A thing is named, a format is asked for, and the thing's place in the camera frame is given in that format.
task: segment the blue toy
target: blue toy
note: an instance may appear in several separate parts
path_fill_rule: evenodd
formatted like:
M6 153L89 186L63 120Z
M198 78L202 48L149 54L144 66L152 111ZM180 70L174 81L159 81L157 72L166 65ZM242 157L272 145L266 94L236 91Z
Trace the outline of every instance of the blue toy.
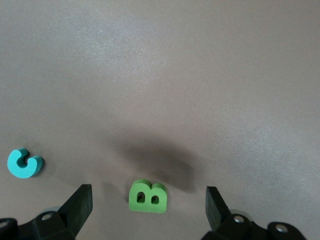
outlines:
M8 169L17 178L28 179L39 172L43 165L41 156L30 157L25 163L24 158L28 153L27 149L19 148L13 150L8 157Z

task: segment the silver screw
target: silver screw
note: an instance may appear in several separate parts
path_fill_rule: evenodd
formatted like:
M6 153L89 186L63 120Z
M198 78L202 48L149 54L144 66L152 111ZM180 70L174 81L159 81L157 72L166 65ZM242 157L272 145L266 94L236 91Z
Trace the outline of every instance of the silver screw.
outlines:
M8 223L6 221L3 221L0 223L0 229L6 227L8 225Z
M42 220L42 221L45 221L45 220L48 220L48 219L50 219L50 218L51 218L51 213L48 213L48 214L46 214L46 215L43 215L42 218L41 218L41 220Z
M242 224L242 223L245 222L244 218L242 216L239 216L239 215L235 216L233 219L234 219L235 222L237 222L239 224Z
M275 228L280 232L280 233L287 233L288 228L282 224L277 224L275 225Z

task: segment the green toy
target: green toy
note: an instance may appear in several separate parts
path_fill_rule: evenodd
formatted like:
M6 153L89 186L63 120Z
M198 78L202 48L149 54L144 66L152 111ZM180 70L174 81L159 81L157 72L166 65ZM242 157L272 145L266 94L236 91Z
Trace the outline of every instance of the green toy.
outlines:
M129 208L136 212L162 214L167 210L167 190L161 183L151 183L146 179L136 180L129 193Z

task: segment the gray surface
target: gray surface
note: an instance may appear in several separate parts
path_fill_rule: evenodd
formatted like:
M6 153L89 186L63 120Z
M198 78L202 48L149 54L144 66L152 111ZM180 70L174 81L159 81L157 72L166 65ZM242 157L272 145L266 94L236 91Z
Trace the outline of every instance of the gray surface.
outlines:
M319 239L320 3L0 1L1 217L93 184L85 239L200 239L206 186ZM26 147L45 159L21 180ZM136 179L169 191L131 212Z

